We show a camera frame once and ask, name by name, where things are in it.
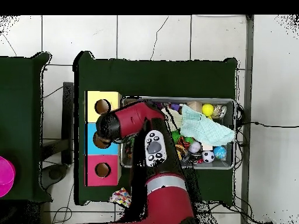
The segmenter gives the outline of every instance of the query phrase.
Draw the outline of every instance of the pink box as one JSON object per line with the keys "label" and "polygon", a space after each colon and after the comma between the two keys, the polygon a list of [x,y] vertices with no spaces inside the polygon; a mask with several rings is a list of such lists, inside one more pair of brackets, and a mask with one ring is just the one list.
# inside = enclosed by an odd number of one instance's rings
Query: pink box
{"label": "pink box", "polygon": [[[99,163],[107,163],[110,174],[99,177],[95,168]],[[87,156],[87,186],[117,186],[120,178],[120,164],[118,155],[88,155]]]}

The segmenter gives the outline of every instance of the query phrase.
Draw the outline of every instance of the metal bracket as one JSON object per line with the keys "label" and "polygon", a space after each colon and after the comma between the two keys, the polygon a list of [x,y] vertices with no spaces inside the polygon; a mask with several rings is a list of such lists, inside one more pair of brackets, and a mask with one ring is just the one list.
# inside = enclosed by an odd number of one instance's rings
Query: metal bracket
{"label": "metal bracket", "polygon": [[45,167],[41,171],[41,183],[48,189],[52,184],[62,180],[67,168],[73,163],[73,122],[74,122],[74,84],[63,83],[61,139],[49,142],[41,148],[41,160],[61,152],[61,163]]}
{"label": "metal bracket", "polygon": [[72,164],[72,130],[74,119],[74,84],[63,83],[61,139],[43,145],[41,160],[61,152],[61,163]]}
{"label": "metal bracket", "polygon": [[[244,91],[244,122],[251,122],[251,89],[252,89],[252,61],[253,61],[253,15],[247,17],[247,39],[246,39],[246,65],[245,65],[245,91]],[[248,190],[249,190],[249,155],[250,155],[250,131],[251,125],[244,125],[244,137],[247,142],[243,147],[242,165],[242,187],[241,187],[241,208],[248,214]],[[247,216],[241,217],[241,224],[247,224]]]}

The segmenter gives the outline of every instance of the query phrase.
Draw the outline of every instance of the crumpled paper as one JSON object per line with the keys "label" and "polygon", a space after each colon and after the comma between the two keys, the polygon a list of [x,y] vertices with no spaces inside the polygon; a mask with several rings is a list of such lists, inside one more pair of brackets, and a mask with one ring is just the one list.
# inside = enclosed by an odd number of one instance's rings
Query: crumpled paper
{"label": "crumpled paper", "polygon": [[122,187],[119,191],[116,191],[110,197],[110,202],[115,202],[117,204],[122,204],[125,207],[130,207],[131,204],[131,196],[126,191],[124,187]]}

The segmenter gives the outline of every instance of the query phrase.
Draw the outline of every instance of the soccer ball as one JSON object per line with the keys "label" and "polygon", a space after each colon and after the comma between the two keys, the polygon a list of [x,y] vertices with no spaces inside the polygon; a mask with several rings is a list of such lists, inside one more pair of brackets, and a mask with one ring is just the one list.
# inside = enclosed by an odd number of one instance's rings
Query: soccer ball
{"label": "soccer ball", "polygon": [[215,159],[215,155],[212,151],[204,151],[201,154],[203,155],[203,161],[206,163],[211,163]]}

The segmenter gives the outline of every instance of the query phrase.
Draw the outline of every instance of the pink bowl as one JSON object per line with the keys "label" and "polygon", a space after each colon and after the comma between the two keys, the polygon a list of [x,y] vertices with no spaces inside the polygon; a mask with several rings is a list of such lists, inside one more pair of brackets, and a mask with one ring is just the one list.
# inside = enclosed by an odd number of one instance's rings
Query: pink bowl
{"label": "pink bowl", "polygon": [[0,156],[0,197],[3,197],[11,190],[15,175],[14,165]]}

